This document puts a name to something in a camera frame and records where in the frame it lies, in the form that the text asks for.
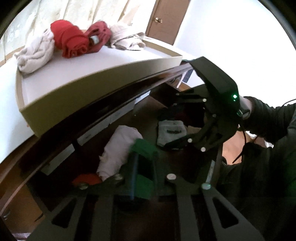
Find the person's right gloved hand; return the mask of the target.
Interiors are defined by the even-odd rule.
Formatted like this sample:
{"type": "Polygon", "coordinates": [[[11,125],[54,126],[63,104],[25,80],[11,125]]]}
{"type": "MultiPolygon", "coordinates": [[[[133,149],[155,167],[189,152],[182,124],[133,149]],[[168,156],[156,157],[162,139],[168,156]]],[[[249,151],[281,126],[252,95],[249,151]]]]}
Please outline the person's right gloved hand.
{"type": "Polygon", "coordinates": [[[243,120],[246,120],[250,117],[252,113],[252,102],[247,97],[239,96],[240,108],[238,114],[243,120]]]}

